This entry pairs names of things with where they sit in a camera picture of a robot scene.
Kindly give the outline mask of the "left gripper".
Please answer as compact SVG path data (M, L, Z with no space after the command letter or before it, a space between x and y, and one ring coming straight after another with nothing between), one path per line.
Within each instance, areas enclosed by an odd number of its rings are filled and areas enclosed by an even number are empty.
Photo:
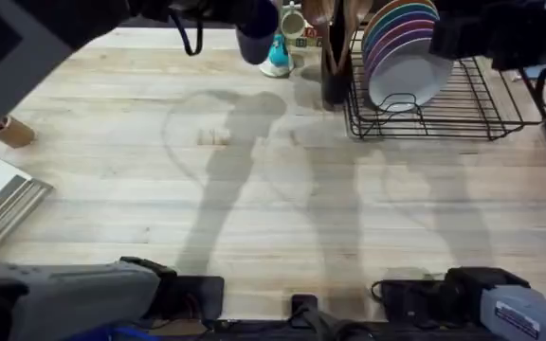
M194 22L246 24L254 16L254 0L129 0L132 16L159 22L172 15Z

